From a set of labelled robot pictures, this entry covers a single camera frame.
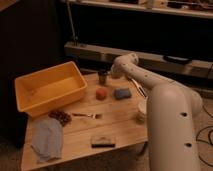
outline blue towel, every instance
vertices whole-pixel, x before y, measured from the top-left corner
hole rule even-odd
[[[32,148],[37,155],[38,163],[61,158],[62,131],[60,122],[54,118],[36,123],[33,130]]]
[[[130,98],[132,96],[129,88],[120,88],[114,90],[114,97],[116,100],[121,100],[124,98]]]

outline blue sponge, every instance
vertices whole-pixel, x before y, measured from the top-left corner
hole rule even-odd
[[[121,88],[114,90],[114,96],[117,100],[121,100],[124,98],[130,98],[132,96],[129,88]]]

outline table top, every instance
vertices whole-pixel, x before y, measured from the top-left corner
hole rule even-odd
[[[7,7],[15,4],[18,0],[1,0],[0,1],[0,12],[6,9]]]
[[[100,119],[89,117],[74,117],[72,122],[63,128],[63,147],[61,159],[51,162],[37,163],[36,154],[31,148],[33,125],[47,115],[34,120],[29,119],[25,144],[23,147],[22,170],[32,170],[49,165],[78,159],[98,153],[119,149],[147,141],[146,122],[137,119],[138,103],[145,101],[131,81],[125,77],[119,79],[107,78],[104,86],[108,94],[104,100],[97,100],[95,91],[102,87],[98,84],[97,74],[84,76],[88,87],[86,94],[81,100],[62,108],[67,113],[102,113]],[[131,98],[116,100],[113,96],[115,88],[129,88]],[[116,138],[116,146],[108,148],[92,148],[91,136],[113,135]]]

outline yellow bin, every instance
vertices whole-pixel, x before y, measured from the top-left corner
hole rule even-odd
[[[80,100],[87,83],[74,62],[67,62],[15,79],[17,108],[31,117]]]

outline floor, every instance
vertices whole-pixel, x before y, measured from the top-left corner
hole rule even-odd
[[[207,126],[212,126],[204,129],[198,137],[201,141],[208,141],[208,132],[209,130],[213,130],[213,100],[204,99],[204,106],[209,114],[203,109],[199,115],[194,117],[194,123],[196,133]],[[148,149],[144,155],[138,155],[142,145],[143,144],[137,144],[124,149],[74,160],[55,167],[39,169],[37,171],[149,171]],[[200,156],[206,162],[213,165],[213,146],[204,143],[203,141],[199,141],[198,151]],[[16,149],[9,142],[0,138],[1,171],[19,171],[21,166],[21,156],[21,149]],[[213,166],[210,167],[202,161],[200,161],[200,164],[202,171],[213,171]]]

